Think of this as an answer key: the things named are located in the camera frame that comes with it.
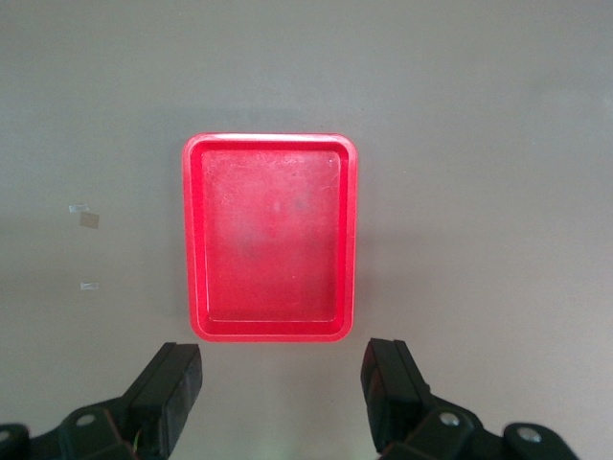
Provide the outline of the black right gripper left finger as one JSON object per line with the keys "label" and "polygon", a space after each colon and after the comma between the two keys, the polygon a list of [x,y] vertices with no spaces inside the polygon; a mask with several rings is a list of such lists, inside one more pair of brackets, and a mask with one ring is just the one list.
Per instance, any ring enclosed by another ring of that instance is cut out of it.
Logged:
{"label": "black right gripper left finger", "polygon": [[122,396],[71,412],[33,437],[1,425],[3,459],[168,459],[202,387],[199,346],[164,344]]}

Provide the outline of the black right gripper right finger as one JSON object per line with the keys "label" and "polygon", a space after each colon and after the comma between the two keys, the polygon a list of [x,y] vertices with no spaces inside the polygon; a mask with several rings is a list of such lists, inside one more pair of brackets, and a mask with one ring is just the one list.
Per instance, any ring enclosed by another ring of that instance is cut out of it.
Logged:
{"label": "black right gripper right finger", "polygon": [[471,411],[435,396],[408,346],[372,338],[361,385],[375,450],[381,459],[576,459],[554,431],[526,422],[487,431]]}

